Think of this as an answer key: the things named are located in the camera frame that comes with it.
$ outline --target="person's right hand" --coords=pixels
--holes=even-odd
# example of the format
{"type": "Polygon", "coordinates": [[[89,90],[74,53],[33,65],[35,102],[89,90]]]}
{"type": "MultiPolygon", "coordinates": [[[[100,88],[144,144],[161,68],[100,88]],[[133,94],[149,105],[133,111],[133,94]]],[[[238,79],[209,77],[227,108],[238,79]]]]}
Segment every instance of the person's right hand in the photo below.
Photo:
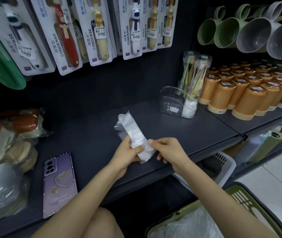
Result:
{"type": "Polygon", "coordinates": [[[174,171],[178,174],[187,162],[191,162],[176,138],[149,139],[149,144],[160,152],[157,159],[163,159],[165,164],[170,162],[174,171]]]}

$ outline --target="phone case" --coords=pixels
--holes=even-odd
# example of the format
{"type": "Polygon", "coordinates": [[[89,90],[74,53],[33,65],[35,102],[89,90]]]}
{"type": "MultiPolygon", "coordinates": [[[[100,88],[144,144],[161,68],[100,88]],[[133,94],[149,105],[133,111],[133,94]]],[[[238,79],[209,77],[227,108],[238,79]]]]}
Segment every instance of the phone case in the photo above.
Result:
{"type": "Polygon", "coordinates": [[[77,193],[71,153],[45,161],[43,217],[58,212],[77,193]]]}

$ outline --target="white basket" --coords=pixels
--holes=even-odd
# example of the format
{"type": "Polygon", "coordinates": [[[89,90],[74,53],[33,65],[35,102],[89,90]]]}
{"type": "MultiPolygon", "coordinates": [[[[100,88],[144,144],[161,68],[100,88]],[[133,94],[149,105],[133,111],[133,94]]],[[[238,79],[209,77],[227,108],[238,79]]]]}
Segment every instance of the white basket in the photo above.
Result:
{"type": "MultiPolygon", "coordinates": [[[[236,163],[232,157],[225,154],[224,152],[217,152],[212,155],[212,157],[217,160],[221,165],[222,169],[219,175],[215,179],[215,183],[222,187],[228,178],[231,176],[232,172],[236,168],[236,163]]],[[[190,192],[194,193],[192,188],[188,185],[188,183],[182,178],[182,176],[177,173],[172,174],[174,178],[176,178],[185,188],[187,188],[190,192]]]]}

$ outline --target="person's left hand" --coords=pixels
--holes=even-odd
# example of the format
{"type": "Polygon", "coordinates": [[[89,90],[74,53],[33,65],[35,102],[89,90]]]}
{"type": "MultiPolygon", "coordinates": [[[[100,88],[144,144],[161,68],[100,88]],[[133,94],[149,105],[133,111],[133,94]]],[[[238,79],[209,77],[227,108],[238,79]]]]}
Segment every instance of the person's left hand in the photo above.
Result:
{"type": "Polygon", "coordinates": [[[132,162],[140,161],[138,154],[143,150],[144,145],[140,145],[136,148],[131,148],[129,135],[124,138],[109,162],[109,165],[118,169],[118,179],[124,176],[129,164],[131,164],[132,162]]]}

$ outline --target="hand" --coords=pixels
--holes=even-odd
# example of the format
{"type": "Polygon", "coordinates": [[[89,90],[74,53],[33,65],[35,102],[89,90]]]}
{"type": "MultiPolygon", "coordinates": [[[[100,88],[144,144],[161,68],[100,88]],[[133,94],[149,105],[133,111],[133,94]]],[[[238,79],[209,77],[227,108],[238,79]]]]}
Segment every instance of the hand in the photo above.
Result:
{"type": "Polygon", "coordinates": [[[124,138],[109,162],[109,165],[118,169],[118,179],[124,176],[129,164],[141,160],[138,154],[143,150],[144,145],[140,145],[136,148],[131,148],[129,135],[124,138]]]}
{"type": "Polygon", "coordinates": [[[191,162],[176,138],[149,139],[149,144],[160,152],[157,160],[163,159],[164,164],[170,162],[178,174],[187,162],[191,162]]]}

